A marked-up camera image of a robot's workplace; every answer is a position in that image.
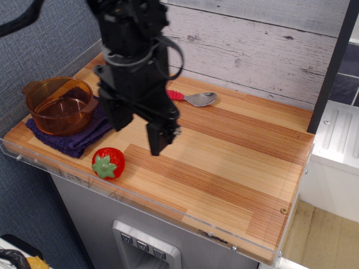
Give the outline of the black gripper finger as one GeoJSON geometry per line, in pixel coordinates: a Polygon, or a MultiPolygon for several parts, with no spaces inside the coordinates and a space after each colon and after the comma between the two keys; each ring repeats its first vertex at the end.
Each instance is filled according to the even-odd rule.
{"type": "Polygon", "coordinates": [[[115,99],[104,89],[99,89],[99,99],[109,123],[117,132],[132,122],[133,112],[122,100],[115,99]]]}
{"type": "Polygon", "coordinates": [[[159,156],[160,152],[172,144],[175,138],[174,125],[153,121],[146,125],[150,151],[153,156],[159,156]]]}

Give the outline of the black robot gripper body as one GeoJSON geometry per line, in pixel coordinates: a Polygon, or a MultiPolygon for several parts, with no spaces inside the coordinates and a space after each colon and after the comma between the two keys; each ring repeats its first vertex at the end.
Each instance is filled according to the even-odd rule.
{"type": "Polygon", "coordinates": [[[95,67],[99,89],[104,89],[117,100],[122,100],[133,112],[147,122],[174,125],[175,136],[180,133],[177,124],[179,111],[166,93],[168,49],[156,43],[137,57],[125,57],[108,48],[103,49],[104,65],[95,67]]]}

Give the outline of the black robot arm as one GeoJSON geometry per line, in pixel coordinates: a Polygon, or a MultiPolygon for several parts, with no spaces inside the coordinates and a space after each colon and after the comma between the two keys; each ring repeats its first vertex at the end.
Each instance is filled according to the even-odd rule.
{"type": "Polygon", "coordinates": [[[166,93],[170,75],[168,48],[180,47],[162,34],[169,22],[159,1],[88,1],[102,37],[104,65],[95,67],[100,78],[100,104],[116,131],[134,115],[147,121],[150,151],[158,156],[180,133],[179,110],[166,93]]]}

